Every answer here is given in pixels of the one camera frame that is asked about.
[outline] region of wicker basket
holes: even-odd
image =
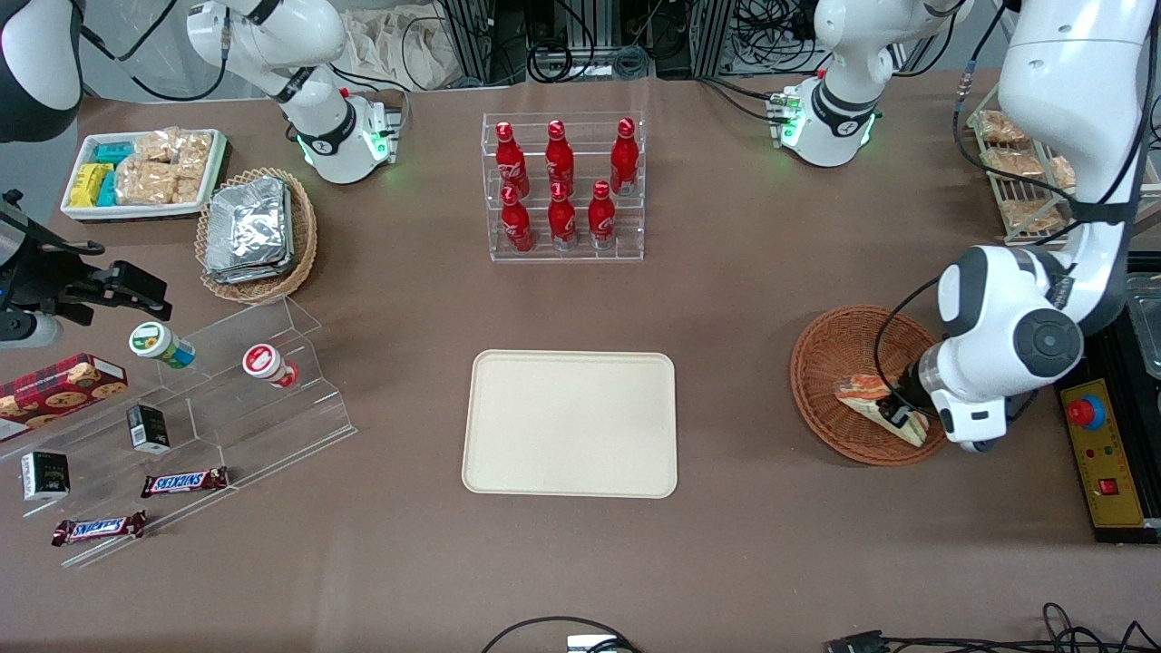
[[[939,421],[931,421],[926,440],[916,447],[835,396],[837,382],[853,374],[875,373],[871,350],[887,315],[880,307],[858,304],[819,316],[794,344],[791,389],[810,430],[835,451],[867,465],[901,467],[935,454],[947,443]],[[904,315],[896,315],[879,347],[884,373],[894,381],[933,344],[936,339],[926,329]]]
[[[202,285],[224,300],[257,304],[277,295],[289,295],[297,290],[298,286],[302,286],[302,282],[310,274],[311,266],[315,265],[315,253],[318,250],[318,224],[315,221],[315,207],[311,206],[310,198],[307,196],[302,184],[289,172],[267,167],[247,170],[231,177],[222,186],[248,184],[267,174],[277,177],[290,187],[290,218],[294,221],[294,251],[297,261],[294,270],[284,277],[272,277],[243,284],[218,284],[209,275],[202,274]],[[202,215],[197,218],[197,239],[194,242],[194,254],[203,268],[205,267],[205,229],[209,211],[210,207],[207,203],[202,207]]]

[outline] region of snickers bar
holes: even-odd
[[[78,541],[103,537],[134,536],[137,538],[143,534],[145,534],[144,510],[128,517],[116,517],[114,519],[95,519],[93,522],[65,519],[60,522],[60,525],[52,533],[52,546],[77,544]]]
[[[154,494],[175,494],[179,491],[196,491],[203,489],[221,489],[230,483],[225,467],[170,474],[168,476],[145,476],[145,488],[142,498]]]

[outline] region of aluminum foil package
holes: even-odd
[[[275,177],[228,186],[214,194],[205,229],[205,274],[241,284],[294,267],[290,188]]]

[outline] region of small black box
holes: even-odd
[[[170,451],[170,433],[160,410],[138,403],[125,412],[125,417],[135,450],[156,454]]]
[[[20,459],[24,500],[64,498],[68,495],[68,459],[63,453],[33,451]]]

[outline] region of yellow snack package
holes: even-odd
[[[113,172],[113,164],[84,164],[77,171],[77,181],[68,192],[68,206],[95,207],[104,175]]]

